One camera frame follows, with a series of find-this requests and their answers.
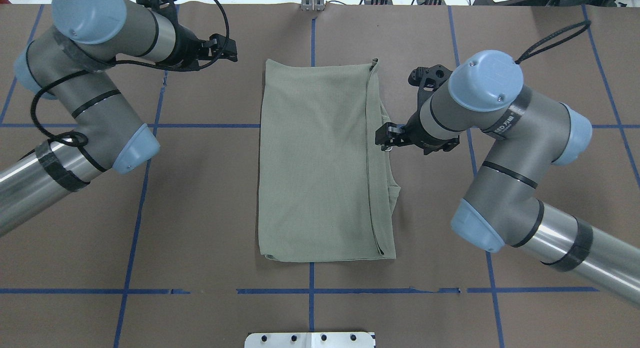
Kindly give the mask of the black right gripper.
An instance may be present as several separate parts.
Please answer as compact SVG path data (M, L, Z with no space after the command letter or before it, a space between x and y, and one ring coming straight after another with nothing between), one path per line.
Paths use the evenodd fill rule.
M459 143L459 136L439 139L427 133L418 113L412 114L404 125L389 121L375 131L375 144L380 146L382 151L389 151L394 146L414 145L422 149L424 155L428 155L441 150L450 152Z

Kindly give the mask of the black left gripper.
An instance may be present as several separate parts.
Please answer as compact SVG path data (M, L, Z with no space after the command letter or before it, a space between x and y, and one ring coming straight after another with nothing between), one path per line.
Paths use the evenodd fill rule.
M209 39L199 39L188 28L176 30L174 49L170 54L170 66L182 72L194 72L208 68L220 59L236 63L237 44L234 39L213 34Z

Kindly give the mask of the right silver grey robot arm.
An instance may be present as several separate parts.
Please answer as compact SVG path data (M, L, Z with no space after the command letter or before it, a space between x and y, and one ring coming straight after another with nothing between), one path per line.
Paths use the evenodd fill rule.
M526 86L523 76L498 50L478 52L453 71L439 64L419 68L409 80L419 88L416 112L404 125L380 126L375 143L383 151L413 145L428 155L453 150L462 133L478 128L494 144L452 230L486 252L519 248L638 307L639 249L534 195L551 166L570 164L586 150L593 127L568 105Z

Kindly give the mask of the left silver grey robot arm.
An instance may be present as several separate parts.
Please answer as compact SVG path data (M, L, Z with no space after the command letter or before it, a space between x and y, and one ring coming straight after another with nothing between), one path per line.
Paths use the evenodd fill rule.
M176 0L52 0L53 26L13 65L34 93L33 125L46 140L1 173L5 236L109 170L126 174L160 150L106 71L119 64L197 72L217 60L236 62L225 34L200 39L178 22Z

